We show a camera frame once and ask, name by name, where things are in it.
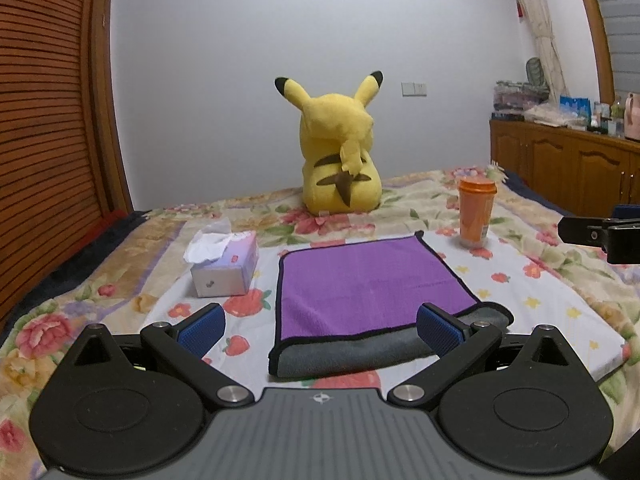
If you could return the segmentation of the purple and grey towel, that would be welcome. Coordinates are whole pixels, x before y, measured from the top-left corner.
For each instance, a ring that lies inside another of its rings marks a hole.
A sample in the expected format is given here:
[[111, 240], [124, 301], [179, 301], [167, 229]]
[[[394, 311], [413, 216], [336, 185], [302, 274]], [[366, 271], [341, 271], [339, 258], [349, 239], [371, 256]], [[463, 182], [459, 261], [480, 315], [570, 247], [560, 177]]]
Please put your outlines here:
[[513, 314], [478, 298], [421, 232], [281, 257], [268, 370], [282, 380], [343, 375], [433, 355], [416, 331], [422, 304], [506, 330]]

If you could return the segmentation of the wooden sideboard cabinet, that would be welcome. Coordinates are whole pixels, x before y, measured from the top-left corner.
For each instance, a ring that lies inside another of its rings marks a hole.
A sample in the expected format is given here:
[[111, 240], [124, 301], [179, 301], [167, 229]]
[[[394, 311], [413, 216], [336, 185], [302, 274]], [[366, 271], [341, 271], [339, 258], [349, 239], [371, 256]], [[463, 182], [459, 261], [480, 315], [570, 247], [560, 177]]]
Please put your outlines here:
[[639, 203], [639, 144], [533, 122], [492, 120], [490, 158], [534, 192], [584, 217]]

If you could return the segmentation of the floral bed blanket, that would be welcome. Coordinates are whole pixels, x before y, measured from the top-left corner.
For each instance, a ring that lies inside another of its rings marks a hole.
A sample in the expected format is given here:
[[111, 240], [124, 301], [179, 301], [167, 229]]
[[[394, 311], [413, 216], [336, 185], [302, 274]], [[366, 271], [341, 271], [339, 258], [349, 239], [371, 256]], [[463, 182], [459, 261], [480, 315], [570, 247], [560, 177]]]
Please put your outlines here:
[[[623, 337], [623, 364], [602, 377], [614, 415], [611, 448], [639, 427], [639, 270], [611, 266], [598, 248], [568, 246], [556, 235], [557, 206], [545, 204], [512, 174], [488, 166], [498, 185], [490, 237], [516, 249], [570, 286]], [[39, 393], [81, 330], [91, 322], [115, 334], [152, 321], [178, 322], [201, 307], [190, 291], [182, 254], [198, 229], [228, 218], [255, 231], [260, 250], [336, 240], [376, 240], [416, 231], [456, 235], [457, 180], [465, 170], [432, 170], [388, 180], [380, 208], [370, 214], [315, 219], [296, 190], [211, 204], [157, 209], [120, 222], [54, 271], [18, 307], [1, 341], [1, 474], [35, 479], [44, 467], [28, 432]]]

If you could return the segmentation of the purple tissue box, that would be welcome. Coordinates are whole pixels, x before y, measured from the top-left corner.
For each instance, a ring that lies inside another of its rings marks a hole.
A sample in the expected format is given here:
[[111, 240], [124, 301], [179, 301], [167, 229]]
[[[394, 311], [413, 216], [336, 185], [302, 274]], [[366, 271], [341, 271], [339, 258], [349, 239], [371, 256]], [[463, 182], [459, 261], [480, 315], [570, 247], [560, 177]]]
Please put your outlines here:
[[233, 232], [228, 218], [216, 219], [195, 233], [183, 260], [190, 266], [199, 297], [244, 295], [250, 289], [258, 260], [256, 232]]

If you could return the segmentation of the white strawberry print cloth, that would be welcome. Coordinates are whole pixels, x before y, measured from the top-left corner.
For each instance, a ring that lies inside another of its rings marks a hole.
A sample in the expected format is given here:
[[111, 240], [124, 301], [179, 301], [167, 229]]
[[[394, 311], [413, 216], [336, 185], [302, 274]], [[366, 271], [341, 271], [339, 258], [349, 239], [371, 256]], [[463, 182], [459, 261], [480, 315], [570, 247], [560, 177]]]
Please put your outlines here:
[[[512, 334], [527, 334], [540, 324], [557, 327], [594, 378], [602, 378], [626, 360], [623, 337], [574, 292], [536, 262], [491, 237], [485, 246], [463, 248], [452, 234], [425, 232], [424, 242], [441, 256], [483, 301], [506, 307], [514, 316]], [[224, 336], [204, 361], [254, 392], [271, 386], [311, 388], [378, 388], [388, 390], [434, 358], [395, 366], [310, 379], [282, 380], [270, 375], [269, 353], [276, 336], [276, 296], [281, 257], [294, 250], [359, 243], [336, 240], [303, 246], [264, 248], [248, 292], [221, 300], [226, 315]]]

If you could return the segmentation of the orange lidded plastic cup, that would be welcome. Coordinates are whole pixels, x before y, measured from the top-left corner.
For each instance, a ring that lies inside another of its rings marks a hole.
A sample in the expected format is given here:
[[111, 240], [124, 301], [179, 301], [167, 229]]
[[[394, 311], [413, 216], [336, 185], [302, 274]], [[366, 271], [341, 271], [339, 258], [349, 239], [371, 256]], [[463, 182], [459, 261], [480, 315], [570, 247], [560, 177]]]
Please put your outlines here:
[[497, 185], [485, 177], [464, 177], [458, 183], [460, 240], [469, 248], [483, 247]]

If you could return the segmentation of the clutter pile on cabinet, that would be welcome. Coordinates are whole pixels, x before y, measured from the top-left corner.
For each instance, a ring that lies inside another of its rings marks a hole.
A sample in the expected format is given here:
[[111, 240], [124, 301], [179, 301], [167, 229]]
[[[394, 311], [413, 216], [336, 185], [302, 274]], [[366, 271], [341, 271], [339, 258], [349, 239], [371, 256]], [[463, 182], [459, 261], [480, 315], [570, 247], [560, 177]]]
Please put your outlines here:
[[621, 98], [607, 103], [571, 96], [559, 96], [554, 100], [541, 60], [530, 58], [525, 63], [525, 71], [526, 81], [496, 82], [492, 120], [534, 122], [543, 126], [584, 130], [616, 139], [639, 141], [639, 114], [632, 110], [632, 94], [626, 102]]

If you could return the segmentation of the beige tied curtain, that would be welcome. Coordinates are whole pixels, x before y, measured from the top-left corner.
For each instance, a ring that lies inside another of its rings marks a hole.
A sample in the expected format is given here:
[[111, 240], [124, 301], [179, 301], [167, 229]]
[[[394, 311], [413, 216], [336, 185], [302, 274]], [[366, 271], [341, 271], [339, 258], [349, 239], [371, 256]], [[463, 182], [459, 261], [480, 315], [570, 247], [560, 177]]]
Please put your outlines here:
[[550, 99], [559, 103], [561, 96], [567, 96], [567, 86], [556, 47], [548, 1], [518, 0], [518, 2], [524, 9], [534, 36], [536, 52], [549, 86]]

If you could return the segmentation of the yellow Pikachu plush toy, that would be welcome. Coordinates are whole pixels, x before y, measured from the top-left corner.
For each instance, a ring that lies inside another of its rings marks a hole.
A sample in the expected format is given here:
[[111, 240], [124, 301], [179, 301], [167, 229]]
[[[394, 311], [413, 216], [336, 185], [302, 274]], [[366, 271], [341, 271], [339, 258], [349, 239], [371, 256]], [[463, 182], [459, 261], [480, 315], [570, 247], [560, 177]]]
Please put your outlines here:
[[380, 204], [382, 183], [371, 158], [374, 120], [367, 105], [382, 82], [383, 74], [376, 70], [353, 96], [313, 98], [291, 78], [274, 80], [280, 95], [300, 111], [302, 197], [310, 214], [363, 214]]

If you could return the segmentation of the wooden slatted wardrobe door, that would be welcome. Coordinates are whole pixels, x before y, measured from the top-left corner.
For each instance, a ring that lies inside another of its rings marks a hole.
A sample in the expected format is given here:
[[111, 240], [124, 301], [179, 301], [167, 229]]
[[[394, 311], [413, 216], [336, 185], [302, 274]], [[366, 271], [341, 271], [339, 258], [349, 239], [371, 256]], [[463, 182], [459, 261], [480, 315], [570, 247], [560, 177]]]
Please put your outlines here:
[[131, 211], [111, 0], [1, 0], [1, 316]]

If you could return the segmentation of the white wall switch plate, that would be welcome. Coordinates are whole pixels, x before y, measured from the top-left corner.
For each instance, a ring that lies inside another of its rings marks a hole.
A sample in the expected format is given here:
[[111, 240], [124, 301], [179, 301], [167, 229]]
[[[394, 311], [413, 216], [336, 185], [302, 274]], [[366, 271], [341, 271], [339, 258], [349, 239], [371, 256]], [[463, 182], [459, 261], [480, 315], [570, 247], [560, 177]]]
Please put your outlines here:
[[403, 82], [401, 84], [401, 94], [403, 96], [427, 97], [426, 84], [424, 82]]

